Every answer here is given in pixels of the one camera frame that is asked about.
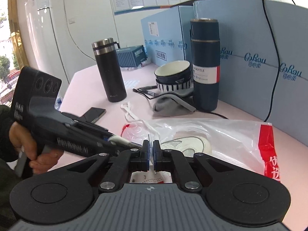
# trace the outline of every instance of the dark blue thermos bottle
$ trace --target dark blue thermos bottle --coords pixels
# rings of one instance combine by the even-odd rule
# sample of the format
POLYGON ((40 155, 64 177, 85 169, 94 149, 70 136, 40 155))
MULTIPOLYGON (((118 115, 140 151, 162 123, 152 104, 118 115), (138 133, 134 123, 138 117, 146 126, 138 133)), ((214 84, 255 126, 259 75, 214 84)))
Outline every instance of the dark blue thermos bottle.
POLYGON ((217 108, 220 76, 220 38, 216 19, 191 20, 194 93, 197 110, 217 108))

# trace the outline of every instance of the smartphone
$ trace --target smartphone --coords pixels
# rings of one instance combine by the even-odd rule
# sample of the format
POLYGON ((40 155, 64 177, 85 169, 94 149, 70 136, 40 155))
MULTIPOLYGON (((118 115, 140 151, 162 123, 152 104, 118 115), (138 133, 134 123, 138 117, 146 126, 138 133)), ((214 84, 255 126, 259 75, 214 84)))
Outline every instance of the smartphone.
POLYGON ((102 108, 90 108, 82 118, 85 119, 86 122, 96 123, 104 114, 106 114, 106 110, 102 108))

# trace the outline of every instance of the sky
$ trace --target sky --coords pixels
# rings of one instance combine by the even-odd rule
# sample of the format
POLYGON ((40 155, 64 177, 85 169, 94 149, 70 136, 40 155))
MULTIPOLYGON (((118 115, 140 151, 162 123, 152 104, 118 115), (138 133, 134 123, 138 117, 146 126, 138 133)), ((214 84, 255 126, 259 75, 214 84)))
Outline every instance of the sky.
MULTIPOLYGON (((5 13, 7 16, 7 0, 0 0, 0 14, 5 13)), ((0 28, 0 41, 7 40, 10 38, 10 25, 9 20, 3 23, 3 27, 0 28)))

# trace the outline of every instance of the black tumbler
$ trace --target black tumbler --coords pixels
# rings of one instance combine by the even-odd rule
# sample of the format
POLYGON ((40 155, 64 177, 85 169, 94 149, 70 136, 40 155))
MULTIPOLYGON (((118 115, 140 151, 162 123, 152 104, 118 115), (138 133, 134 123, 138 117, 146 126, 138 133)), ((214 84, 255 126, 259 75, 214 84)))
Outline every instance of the black tumbler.
POLYGON ((220 77, 220 38, 216 19, 191 20, 194 93, 197 110, 217 108, 220 77))
POLYGON ((119 102, 126 98, 126 89, 118 62, 113 38, 92 43, 100 77, 109 102, 119 102))

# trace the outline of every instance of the tabletop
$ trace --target tabletop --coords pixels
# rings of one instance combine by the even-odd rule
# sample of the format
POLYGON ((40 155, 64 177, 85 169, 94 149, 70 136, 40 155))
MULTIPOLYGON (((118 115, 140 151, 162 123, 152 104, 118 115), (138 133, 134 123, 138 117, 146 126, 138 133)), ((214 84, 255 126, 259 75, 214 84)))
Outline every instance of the tabletop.
MULTIPOLYGON (((155 85, 154 71, 156 68, 156 65, 150 64, 140 69, 122 71, 123 80, 128 85, 137 84, 137 87, 155 85)), ((134 93, 131 88, 127 89, 127 98, 124 101, 130 101, 132 112, 140 119, 157 118, 153 116, 153 103, 134 93)), ((123 126, 127 123, 124 111, 121 109, 121 104, 124 101, 111 103, 107 100, 98 68, 95 65, 74 75, 60 110, 82 116, 91 107, 104 108, 107 113, 96 124, 120 135, 123 126)), ((218 107, 214 112, 229 119, 261 121, 222 101, 218 102, 218 107)), ((195 112, 192 115, 178 118, 219 119, 220 117, 195 112)), ((274 128, 274 140, 279 159, 281 183, 287 187, 291 194, 291 206, 283 222, 291 231, 303 231, 308 227, 308 147, 277 128, 274 128)), ((83 157, 64 153, 54 169, 81 159, 83 157)))

